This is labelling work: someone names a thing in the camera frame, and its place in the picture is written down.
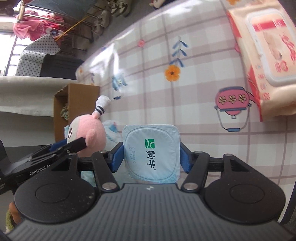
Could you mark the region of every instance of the plush toy eye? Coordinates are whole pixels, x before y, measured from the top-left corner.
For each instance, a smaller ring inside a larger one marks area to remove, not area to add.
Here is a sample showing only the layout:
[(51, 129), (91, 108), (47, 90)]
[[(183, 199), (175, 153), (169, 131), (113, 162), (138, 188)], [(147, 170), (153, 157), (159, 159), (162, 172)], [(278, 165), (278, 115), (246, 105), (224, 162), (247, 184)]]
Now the plush toy eye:
[(68, 138), (70, 139), (71, 138), (71, 136), (72, 136), (72, 132), (73, 132), (73, 130), (72, 130), (72, 128), (69, 130), (69, 134), (68, 134)]

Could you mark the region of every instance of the checkered bed sheet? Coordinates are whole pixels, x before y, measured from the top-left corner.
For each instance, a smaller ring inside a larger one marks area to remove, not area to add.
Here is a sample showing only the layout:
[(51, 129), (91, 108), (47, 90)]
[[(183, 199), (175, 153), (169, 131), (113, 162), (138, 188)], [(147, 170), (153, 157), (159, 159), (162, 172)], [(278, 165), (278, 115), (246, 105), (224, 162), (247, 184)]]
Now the checkered bed sheet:
[[(236, 1), (237, 6), (246, 1)], [(123, 73), (120, 99), (113, 99), (102, 116), (114, 120), (120, 130), (127, 124), (172, 124), (181, 141), (192, 151), (213, 157), (232, 153), (269, 177), (284, 190), (286, 210), (296, 181), (296, 116), (260, 123), (257, 106), (232, 119), (220, 112), (226, 127), (243, 126), (237, 132), (221, 127), (215, 96), (221, 88), (240, 86), (250, 91), (240, 54), (226, 16), (227, 0), (176, 1), (135, 23), (98, 50), (77, 70), (80, 83), (101, 87), (110, 99), (117, 92), (112, 77)], [(169, 82), (165, 70), (174, 59), (174, 44), (182, 40), (184, 67), (179, 80)], [(207, 185), (218, 179), (209, 173)], [(182, 183), (186, 173), (181, 172)]]

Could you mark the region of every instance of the wet wipes package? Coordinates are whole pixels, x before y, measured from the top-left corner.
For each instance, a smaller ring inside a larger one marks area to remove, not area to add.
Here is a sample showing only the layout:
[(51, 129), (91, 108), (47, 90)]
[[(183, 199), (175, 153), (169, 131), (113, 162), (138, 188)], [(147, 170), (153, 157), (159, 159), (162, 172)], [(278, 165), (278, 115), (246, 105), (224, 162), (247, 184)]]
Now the wet wipes package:
[(175, 183), (180, 176), (180, 134), (173, 125), (127, 125), (125, 165), (135, 179)]
[(277, 0), (228, 12), (260, 121), (296, 113), (296, 27)]

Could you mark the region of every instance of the polka dot fabric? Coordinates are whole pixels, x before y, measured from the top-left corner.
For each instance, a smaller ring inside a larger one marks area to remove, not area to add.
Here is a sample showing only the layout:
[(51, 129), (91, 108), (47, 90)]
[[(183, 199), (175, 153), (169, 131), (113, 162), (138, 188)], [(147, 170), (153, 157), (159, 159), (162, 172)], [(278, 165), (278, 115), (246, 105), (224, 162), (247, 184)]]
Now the polka dot fabric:
[(55, 55), (60, 50), (49, 34), (37, 39), (22, 51), (15, 76), (40, 76), (45, 56)]

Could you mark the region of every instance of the person's hand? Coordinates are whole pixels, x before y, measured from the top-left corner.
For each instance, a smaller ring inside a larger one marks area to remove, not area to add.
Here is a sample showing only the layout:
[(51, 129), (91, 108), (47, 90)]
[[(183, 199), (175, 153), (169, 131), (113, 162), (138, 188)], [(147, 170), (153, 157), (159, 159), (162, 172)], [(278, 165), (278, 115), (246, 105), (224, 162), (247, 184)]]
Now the person's hand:
[(18, 212), (18, 210), (17, 210), (17, 208), (16, 208), (14, 202), (11, 202), (11, 203), (9, 204), (9, 211), (10, 211), (10, 213), (11, 213), (11, 216), (12, 216), (14, 222), (15, 222), (16, 224), (19, 224), (19, 223), (22, 221), (22, 219), (21, 219), (21, 217), (20, 217), (20, 214), (19, 214), (19, 212)]

